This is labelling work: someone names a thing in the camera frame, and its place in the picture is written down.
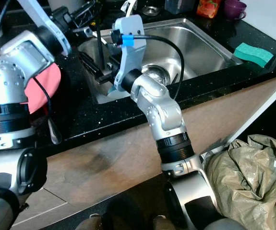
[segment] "green sponge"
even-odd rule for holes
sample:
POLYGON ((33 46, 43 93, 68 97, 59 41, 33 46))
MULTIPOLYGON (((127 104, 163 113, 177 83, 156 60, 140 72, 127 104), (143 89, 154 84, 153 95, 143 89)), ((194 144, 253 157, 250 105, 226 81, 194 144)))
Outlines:
POLYGON ((269 51, 249 46, 245 43, 241 43, 236 48, 234 55, 240 59, 252 61, 261 67, 264 67, 273 57, 273 54, 271 54, 269 51))

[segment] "crumpled plastic bag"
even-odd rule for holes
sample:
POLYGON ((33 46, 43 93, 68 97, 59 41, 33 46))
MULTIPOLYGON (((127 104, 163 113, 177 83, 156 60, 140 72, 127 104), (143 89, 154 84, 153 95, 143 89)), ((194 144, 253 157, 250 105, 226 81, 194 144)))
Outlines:
POLYGON ((248 230, 276 230, 276 140, 248 136, 206 163, 206 174, 223 216, 248 230))

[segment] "sink basin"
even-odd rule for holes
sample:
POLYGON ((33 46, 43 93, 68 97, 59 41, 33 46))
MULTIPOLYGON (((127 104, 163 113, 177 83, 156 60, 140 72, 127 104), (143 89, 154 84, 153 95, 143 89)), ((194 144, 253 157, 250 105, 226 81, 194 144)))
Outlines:
MULTIPOLYGON (((242 63, 232 53, 187 19, 148 23, 144 25, 144 32, 146 35, 157 35, 167 38, 180 48, 185 59, 183 80, 242 63)), ((101 31, 101 35, 108 42, 111 42, 110 30, 101 31)), ((143 65, 152 64, 163 67, 169 73, 169 82, 178 82, 180 77, 180 57, 177 52, 160 41, 147 40, 146 43, 143 65)), ((97 40, 95 38, 82 43, 78 49, 92 57, 97 65, 100 64, 97 40)), ((103 49, 105 61, 108 61, 108 50, 104 46, 103 49)), ((111 91, 113 85, 110 82, 99 85, 91 74, 87 73, 86 75, 91 94, 99 104, 129 96, 127 92, 111 91)))

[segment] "speckled black countertop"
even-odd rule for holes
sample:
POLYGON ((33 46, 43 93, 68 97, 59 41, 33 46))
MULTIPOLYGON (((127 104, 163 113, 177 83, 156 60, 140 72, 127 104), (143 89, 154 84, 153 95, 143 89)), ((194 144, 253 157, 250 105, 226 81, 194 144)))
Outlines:
MULTIPOLYGON (((109 11, 103 17, 102 28, 110 28, 115 19, 121 16, 122 13, 117 10, 109 11)), ((227 22, 222 12, 210 20, 194 14, 171 15, 162 10, 156 17, 143 16, 143 21, 149 23, 179 17, 186 17, 195 23, 231 52, 234 52, 240 43, 245 42, 251 46, 266 49, 274 55, 265 68, 245 62, 238 66, 185 80, 177 99, 182 109, 276 77, 276 41, 243 21, 227 22)), ((5 31, 0 43, 6 42, 23 30, 34 30, 34 28, 32 24, 13 26, 5 31)), ((57 92, 52 97, 54 111, 52 118, 62 133, 63 142, 58 146, 51 144, 42 110, 31 116, 33 125, 38 126, 37 146, 48 156, 147 121, 130 98, 106 104, 95 103, 86 83, 85 70, 80 64, 75 48, 68 57, 57 57, 56 63, 61 69, 62 79, 57 92)), ((168 86, 171 95, 174 94, 176 87, 176 85, 168 86)))

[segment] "purple cup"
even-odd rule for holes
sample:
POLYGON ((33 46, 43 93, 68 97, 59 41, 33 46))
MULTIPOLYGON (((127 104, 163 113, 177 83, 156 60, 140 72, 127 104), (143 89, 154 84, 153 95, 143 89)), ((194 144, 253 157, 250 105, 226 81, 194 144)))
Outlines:
POLYGON ((224 14, 227 20, 240 20, 246 16, 244 11, 247 5, 238 0, 226 0, 224 3, 224 14))

